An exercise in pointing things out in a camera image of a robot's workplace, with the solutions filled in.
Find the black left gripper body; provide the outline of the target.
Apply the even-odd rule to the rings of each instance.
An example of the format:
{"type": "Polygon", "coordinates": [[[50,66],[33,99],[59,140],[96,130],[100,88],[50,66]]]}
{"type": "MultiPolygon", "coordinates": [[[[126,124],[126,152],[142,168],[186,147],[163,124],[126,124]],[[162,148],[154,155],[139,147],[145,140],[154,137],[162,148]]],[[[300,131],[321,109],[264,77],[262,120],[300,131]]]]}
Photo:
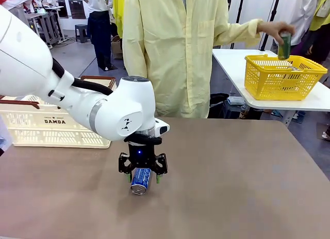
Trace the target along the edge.
{"type": "Polygon", "coordinates": [[[129,161],[136,168],[150,168],[156,163],[154,145],[128,145],[129,161]]]}

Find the person's left hand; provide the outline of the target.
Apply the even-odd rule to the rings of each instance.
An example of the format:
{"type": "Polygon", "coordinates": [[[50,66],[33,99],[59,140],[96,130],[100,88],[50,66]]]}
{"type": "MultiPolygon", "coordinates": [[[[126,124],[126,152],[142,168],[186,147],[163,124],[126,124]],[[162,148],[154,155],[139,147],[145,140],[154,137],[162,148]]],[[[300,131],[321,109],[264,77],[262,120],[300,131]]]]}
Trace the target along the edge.
{"type": "Polygon", "coordinates": [[[280,45],[283,45],[284,41],[279,35],[281,32],[287,31],[292,35],[295,34],[295,28],[285,22],[259,22],[257,25],[257,33],[264,32],[272,36],[280,45]]]}

